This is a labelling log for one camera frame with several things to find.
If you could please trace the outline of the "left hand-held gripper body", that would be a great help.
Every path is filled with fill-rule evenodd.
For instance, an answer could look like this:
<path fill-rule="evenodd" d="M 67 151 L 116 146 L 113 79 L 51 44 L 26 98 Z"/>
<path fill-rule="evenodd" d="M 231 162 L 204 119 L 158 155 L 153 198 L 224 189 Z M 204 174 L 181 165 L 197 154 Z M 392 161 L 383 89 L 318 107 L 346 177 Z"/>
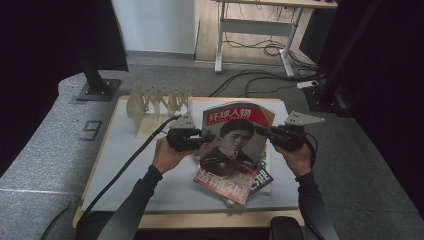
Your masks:
<path fill-rule="evenodd" d="M 176 151 L 188 151 L 197 148 L 196 142 L 192 139 L 197 129 L 190 112 L 179 116 L 169 126 L 167 141 L 169 146 Z"/>

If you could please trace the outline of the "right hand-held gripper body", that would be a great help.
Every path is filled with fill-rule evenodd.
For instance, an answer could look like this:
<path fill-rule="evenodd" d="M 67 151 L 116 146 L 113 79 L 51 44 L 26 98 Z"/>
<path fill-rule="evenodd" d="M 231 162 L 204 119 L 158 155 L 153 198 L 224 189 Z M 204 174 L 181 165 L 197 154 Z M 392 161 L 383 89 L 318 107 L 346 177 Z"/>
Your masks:
<path fill-rule="evenodd" d="M 272 126 L 266 131 L 266 136 L 272 144 L 286 151 L 297 151 L 304 145 L 313 149 L 312 144 L 306 137 L 305 126 L 323 123 L 324 121 L 324 118 L 292 111 L 283 125 Z"/>

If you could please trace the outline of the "grey portrait cover magazine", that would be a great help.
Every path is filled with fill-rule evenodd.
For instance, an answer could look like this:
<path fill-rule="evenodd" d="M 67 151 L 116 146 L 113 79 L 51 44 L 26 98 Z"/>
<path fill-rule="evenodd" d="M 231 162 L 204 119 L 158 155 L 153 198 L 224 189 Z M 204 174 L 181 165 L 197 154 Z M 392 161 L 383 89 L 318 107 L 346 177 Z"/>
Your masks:
<path fill-rule="evenodd" d="M 200 166 L 217 176 L 230 176 L 241 167 L 256 171 L 266 138 L 256 133 L 267 129 L 275 113 L 250 102 L 230 102 L 203 112 L 203 132 L 214 135 L 200 150 Z"/>

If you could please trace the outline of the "thick white book green label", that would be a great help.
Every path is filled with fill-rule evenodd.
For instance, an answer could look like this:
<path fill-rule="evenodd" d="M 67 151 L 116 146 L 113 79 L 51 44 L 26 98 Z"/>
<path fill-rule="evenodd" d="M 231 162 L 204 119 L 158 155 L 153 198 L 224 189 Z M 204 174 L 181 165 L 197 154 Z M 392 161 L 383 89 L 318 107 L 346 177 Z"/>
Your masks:
<path fill-rule="evenodd" d="M 271 167 L 271 160 L 270 160 L 271 154 L 270 149 L 268 146 L 264 147 L 264 152 L 262 154 L 261 159 L 261 170 L 258 172 L 258 175 L 262 176 L 262 179 L 264 180 L 264 183 L 261 184 L 261 188 L 259 189 L 259 193 L 263 195 L 269 195 L 271 193 L 271 183 L 273 181 L 273 178 L 270 174 L 270 167 Z"/>

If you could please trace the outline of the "beige expandable book rack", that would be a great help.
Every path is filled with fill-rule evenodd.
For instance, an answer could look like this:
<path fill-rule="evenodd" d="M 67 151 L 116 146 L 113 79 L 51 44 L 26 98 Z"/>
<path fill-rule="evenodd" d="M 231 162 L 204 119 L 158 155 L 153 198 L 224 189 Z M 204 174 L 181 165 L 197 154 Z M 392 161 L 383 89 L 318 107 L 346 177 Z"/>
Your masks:
<path fill-rule="evenodd" d="M 191 110 L 192 88 L 168 88 L 136 84 L 127 100 L 126 114 L 133 121 L 136 136 L 147 139 L 165 117 Z"/>

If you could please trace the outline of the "dark blue illustrated magazine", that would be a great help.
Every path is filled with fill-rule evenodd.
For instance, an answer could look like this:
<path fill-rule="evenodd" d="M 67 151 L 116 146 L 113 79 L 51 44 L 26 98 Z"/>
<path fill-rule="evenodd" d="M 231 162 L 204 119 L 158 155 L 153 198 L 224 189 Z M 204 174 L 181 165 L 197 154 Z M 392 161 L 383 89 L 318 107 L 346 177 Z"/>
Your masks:
<path fill-rule="evenodd" d="M 273 181 L 274 181 L 274 179 L 270 175 L 270 173 L 266 169 L 260 167 L 258 169 L 256 176 L 255 176 L 255 179 L 252 183 L 249 196 L 252 196 L 257 192 L 263 192 L 265 194 L 269 194 L 271 192 L 270 184 Z"/>

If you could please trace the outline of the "red planet cover magazine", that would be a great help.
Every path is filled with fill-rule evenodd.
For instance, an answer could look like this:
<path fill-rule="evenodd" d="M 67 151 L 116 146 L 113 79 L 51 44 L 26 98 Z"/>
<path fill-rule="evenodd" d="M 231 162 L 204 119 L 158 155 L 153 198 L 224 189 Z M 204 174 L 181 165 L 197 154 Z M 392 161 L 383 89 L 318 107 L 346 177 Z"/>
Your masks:
<path fill-rule="evenodd" d="M 245 205 L 258 172 L 259 169 L 238 164 L 233 173 L 218 176 L 199 167 L 193 181 L 226 199 Z"/>

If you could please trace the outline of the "person's left hand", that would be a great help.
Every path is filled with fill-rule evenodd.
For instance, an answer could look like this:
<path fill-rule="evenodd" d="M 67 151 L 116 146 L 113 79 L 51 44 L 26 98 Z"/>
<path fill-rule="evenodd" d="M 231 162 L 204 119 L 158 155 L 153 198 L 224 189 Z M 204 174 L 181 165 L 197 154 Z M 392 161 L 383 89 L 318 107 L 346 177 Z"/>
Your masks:
<path fill-rule="evenodd" d="M 167 171 L 174 169 L 184 157 L 193 153 L 193 150 L 181 152 L 176 151 L 169 145 L 167 139 L 162 137 L 156 141 L 156 148 L 152 164 L 161 174 L 164 174 Z"/>

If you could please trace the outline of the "person's right hand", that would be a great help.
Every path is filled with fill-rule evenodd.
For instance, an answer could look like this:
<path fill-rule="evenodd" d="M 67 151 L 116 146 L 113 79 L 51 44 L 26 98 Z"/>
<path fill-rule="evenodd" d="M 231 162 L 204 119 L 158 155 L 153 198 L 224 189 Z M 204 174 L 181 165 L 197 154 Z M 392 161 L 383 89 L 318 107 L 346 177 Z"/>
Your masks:
<path fill-rule="evenodd" d="M 312 171 L 312 152 L 306 144 L 295 151 L 288 151 L 277 145 L 273 145 L 273 147 L 283 156 L 287 166 L 296 177 L 301 177 Z"/>

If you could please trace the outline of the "black slanted stand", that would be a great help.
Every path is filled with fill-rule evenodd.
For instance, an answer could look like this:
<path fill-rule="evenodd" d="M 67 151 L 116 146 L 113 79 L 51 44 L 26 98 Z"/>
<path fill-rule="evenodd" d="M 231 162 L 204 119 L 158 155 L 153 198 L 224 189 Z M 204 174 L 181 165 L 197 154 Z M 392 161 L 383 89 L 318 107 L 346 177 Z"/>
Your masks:
<path fill-rule="evenodd" d="M 341 87 L 342 73 L 382 0 L 334 1 L 336 9 L 312 14 L 304 36 L 306 43 L 301 43 L 309 52 L 312 48 L 320 52 L 317 73 L 325 81 L 321 87 L 304 90 L 304 95 L 311 111 L 350 116 L 352 100 L 350 92 Z"/>

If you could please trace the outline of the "white power strip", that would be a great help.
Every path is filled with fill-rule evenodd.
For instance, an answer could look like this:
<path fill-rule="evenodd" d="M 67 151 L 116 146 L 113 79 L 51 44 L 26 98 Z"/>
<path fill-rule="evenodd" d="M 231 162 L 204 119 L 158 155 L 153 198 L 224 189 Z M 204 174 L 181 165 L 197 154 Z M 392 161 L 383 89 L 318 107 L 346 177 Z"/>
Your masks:
<path fill-rule="evenodd" d="M 296 85 L 296 87 L 298 89 L 309 88 L 309 87 L 317 87 L 317 86 L 319 86 L 319 83 L 316 80 L 299 82 Z"/>

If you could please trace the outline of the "wooden table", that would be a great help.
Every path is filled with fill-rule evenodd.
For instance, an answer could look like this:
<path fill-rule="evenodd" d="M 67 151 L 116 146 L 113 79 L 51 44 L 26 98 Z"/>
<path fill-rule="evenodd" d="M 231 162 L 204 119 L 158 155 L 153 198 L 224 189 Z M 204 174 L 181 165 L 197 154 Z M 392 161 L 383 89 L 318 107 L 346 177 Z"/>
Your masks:
<path fill-rule="evenodd" d="M 192 97 L 191 112 L 197 127 L 202 124 L 202 112 L 210 107 L 215 107 L 232 101 L 253 102 L 272 110 L 276 115 L 275 125 L 283 124 L 288 113 L 285 104 L 280 99 L 272 98 L 214 98 L 214 97 Z M 90 183 L 93 169 L 87 182 Z M 86 188 L 81 197 L 82 201 L 86 193 Z M 80 203 L 73 219 L 73 226 L 76 227 L 83 211 L 85 210 Z M 241 211 L 236 208 L 228 211 L 199 211 L 199 212 L 157 212 L 144 214 L 140 228 L 142 229 L 182 229 L 182 228 L 265 228 L 270 226 L 271 219 L 276 216 L 290 216 L 304 226 L 304 219 L 300 210 L 296 209 L 265 209 L 265 210 L 247 210 Z"/>

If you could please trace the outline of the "black curtain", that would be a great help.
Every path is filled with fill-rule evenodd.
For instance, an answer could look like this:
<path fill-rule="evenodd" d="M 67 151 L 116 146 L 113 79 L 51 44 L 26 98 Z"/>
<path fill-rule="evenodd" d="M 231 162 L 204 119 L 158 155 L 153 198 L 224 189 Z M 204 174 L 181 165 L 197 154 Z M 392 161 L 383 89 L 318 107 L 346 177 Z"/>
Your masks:
<path fill-rule="evenodd" d="M 112 0 L 0 0 L 0 176 L 83 60 L 128 69 Z"/>
<path fill-rule="evenodd" d="M 350 116 L 424 218 L 424 0 L 382 0 L 347 63 Z"/>

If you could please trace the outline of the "black stand with base plate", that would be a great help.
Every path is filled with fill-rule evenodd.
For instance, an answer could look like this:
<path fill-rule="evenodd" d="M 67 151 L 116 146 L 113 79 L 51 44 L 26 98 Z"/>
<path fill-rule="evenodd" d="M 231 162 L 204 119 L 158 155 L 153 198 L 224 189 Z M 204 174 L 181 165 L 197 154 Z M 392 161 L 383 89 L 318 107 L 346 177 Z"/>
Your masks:
<path fill-rule="evenodd" d="M 98 64 L 83 49 L 79 50 L 78 60 L 86 78 L 86 83 L 75 97 L 75 100 L 110 102 L 120 87 L 121 80 L 102 78 Z"/>

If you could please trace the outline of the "white metal desk frame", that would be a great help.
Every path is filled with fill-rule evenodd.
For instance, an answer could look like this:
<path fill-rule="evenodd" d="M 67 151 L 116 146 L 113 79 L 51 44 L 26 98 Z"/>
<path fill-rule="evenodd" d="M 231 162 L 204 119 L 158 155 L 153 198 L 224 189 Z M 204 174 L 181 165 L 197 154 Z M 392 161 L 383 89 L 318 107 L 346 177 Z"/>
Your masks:
<path fill-rule="evenodd" d="M 338 4 L 335 0 L 214 0 L 221 4 L 219 17 L 218 43 L 216 47 L 214 70 L 216 73 L 222 72 L 222 44 L 225 33 L 269 35 L 286 37 L 284 48 L 279 51 L 285 73 L 288 77 L 293 77 L 294 72 L 289 59 L 289 52 L 297 31 L 300 18 L 305 8 L 310 9 L 336 9 Z M 294 9 L 294 19 L 290 23 L 268 22 L 258 20 L 231 19 L 225 16 L 226 5 L 250 4 L 276 7 L 291 7 Z"/>

